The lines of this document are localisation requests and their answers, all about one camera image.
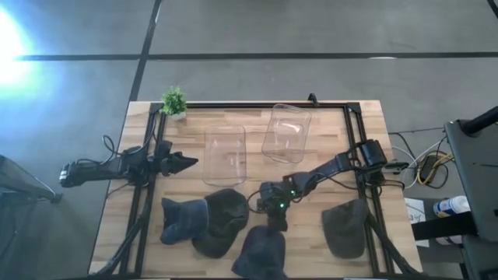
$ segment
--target gray floor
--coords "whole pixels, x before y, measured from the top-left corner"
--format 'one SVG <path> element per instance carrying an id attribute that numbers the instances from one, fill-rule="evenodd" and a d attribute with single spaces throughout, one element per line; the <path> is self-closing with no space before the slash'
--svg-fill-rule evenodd
<path id="1" fill-rule="evenodd" d="M 152 8 L 153 0 L 3 1 L 0 26 L 19 36 L 2 43 L 0 61 L 5 52 L 140 54 Z M 150 52 L 498 51 L 497 27 L 484 0 L 171 0 L 161 6 Z M 61 189 L 58 175 L 69 161 L 105 158 L 103 134 L 118 141 L 137 64 L 0 65 L 0 154 L 64 193 L 60 205 L 38 206 L 20 247 L 24 262 L 11 267 L 16 278 L 86 273 L 107 183 Z M 495 106 L 497 72 L 498 58 L 149 61 L 138 100 L 158 100 L 176 85 L 189 100 L 302 100 L 308 93 L 379 99 L 388 130 L 399 131 L 439 127 Z M 417 153 L 442 136 L 420 132 L 407 140 Z M 451 174 L 442 190 L 416 185 L 405 195 L 462 194 L 456 170 Z M 448 275 L 447 266 L 424 268 Z"/>

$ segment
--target wooden table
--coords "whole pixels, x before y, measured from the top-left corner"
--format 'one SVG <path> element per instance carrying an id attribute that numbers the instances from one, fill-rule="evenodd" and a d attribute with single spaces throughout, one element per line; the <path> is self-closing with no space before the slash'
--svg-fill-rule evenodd
<path id="1" fill-rule="evenodd" d="M 360 101 L 360 105 L 367 137 L 379 140 L 387 158 L 392 159 L 391 143 L 380 102 Z M 119 145 L 120 150 L 142 144 L 149 106 L 149 102 L 130 103 Z M 184 121 L 168 119 L 164 139 L 172 141 L 174 151 L 182 151 L 185 156 L 198 158 L 199 162 L 177 175 L 170 177 L 159 175 L 157 178 L 142 277 L 236 277 L 230 269 L 240 254 L 247 231 L 257 224 L 265 224 L 266 216 L 251 213 L 249 223 L 238 234 L 228 253 L 221 259 L 209 259 L 197 253 L 190 241 L 173 246 L 160 242 L 163 230 L 161 198 L 188 201 L 203 198 L 220 189 L 220 187 L 209 186 L 202 181 L 204 131 L 210 125 L 242 124 L 245 127 L 247 180 L 234 189 L 246 197 L 256 191 L 263 181 L 281 180 L 283 175 L 292 172 L 312 170 L 332 159 L 335 154 L 348 150 L 344 113 L 334 109 L 310 109 L 310 111 L 313 113 L 313 118 L 307 137 L 304 160 L 296 165 L 277 163 L 261 154 L 261 145 L 271 116 L 270 109 L 191 109 L 188 111 L 188 118 Z M 340 174 L 335 179 L 355 185 L 352 172 Z M 119 180 L 113 181 L 110 191 L 123 183 Z M 107 199 L 90 272 L 102 268 L 124 239 L 132 193 L 132 187 L 128 187 L 113 193 Z M 345 189 L 326 180 L 302 202 L 291 205 L 287 211 L 289 230 L 284 233 L 286 238 L 285 272 L 289 277 L 372 275 L 366 250 L 362 257 L 354 260 L 334 257 L 328 249 L 321 228 L 322 210 L 354 198 L 358 198 L 356 191 Z M 389 237 L 411 266 L 421 271 L 419 255 L 401 189 L 384 187 L 381 204 Z M 377 238 L 376 248 L 379 262 L 383 266 L 381 246 Z M 135 250 L 136 246 L 132 246 L 130 269 L 133 269 L 135 263 Z"/>

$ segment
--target transparent box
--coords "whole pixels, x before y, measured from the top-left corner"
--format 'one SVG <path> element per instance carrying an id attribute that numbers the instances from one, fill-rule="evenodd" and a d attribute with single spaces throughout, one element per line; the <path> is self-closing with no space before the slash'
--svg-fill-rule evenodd
<path id="1" fill-rule="evenodd" d="M 311 113 L 298 107 L 276 104 L 261 151 L 281 163 L 299 163 L 311 122 Z"/>
<path id="2" fill-rule="evenodd" d="M 247 178 L 246 131 L 241 125 L 220 125 L 205 130 L 204 173 L 208 185 L 232 187 Z"/>

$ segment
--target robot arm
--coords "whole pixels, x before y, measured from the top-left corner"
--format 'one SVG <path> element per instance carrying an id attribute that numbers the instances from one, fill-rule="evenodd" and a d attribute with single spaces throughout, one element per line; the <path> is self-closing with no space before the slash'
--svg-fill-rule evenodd
<path id="1" fill-rule="evenodd" d="M 361 166 L 352 157 L 358 149 L 363 157 Z M 257 201 L 259 213 L 268 215 L 268 226 L 280 231 L 287 230 L 286 211 L 290 202 L 299 202 L 312 192 L 320 182 L 339 173 L 358 170 L 366 176 L 381 171 L 387 164 L 381 144 L 377 140 L 367 140 L 356 144 L 347 152 L 339 153 L 334 159 L 322 164 L 310 172 L 297 172 L 284 176 L 281 182 L 264 182 L 259 187 L 261 198 Z"/>
<path id="2" fill-rule="evenodd" d="M 92 180 L 126 179 L 130 184 L 144 186 L 151 173 L 161 172 L 169 176 L 193 166 L 198 159 L 183 156 L 181 152 L 170 153 L 172 143 L 160 142 L 158 156 L 147 156 L 140 146 L 126 149 L 112 160 L 75 161 L 62 167 L 59 182 L 62 187 L 76 187 Z"/>

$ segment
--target fabric item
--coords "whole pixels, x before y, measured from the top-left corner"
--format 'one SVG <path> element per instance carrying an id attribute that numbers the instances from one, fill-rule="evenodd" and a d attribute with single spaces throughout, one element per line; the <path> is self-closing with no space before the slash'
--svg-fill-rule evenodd
<path id="1" fill-rule="evenodd" d="M 161 242 L 172 245 L 202 235 L 209 224 L 208 204 L 204 199 L 175 202 L 163 198 L 164 227 Z"/>
<path id="2" fill-rule="evenodd" d="M 267 226 L 255 226 L 247 234 L 232 271 L 250 280 L 287 279 L 283 272 L 285 259 L 286 240 L 282 233 Z"/>
<path id="3" fill-rule="evenodd" d="M 365 251 L 365 223 L 368 206 L 364 199 L 355 199 L 321 213 L 328 248 L 336 257 L 351 259 Z"/>
<path id="4" fill-rule="evenodd" d="M 220 258 L 228 252 L 239 231 L 249 219 L 246 198 L 233 189 L 223 189 L 205 197 L 209 210 L 209 227 L 192 239 L 194 248 L 207 257 Z"/>

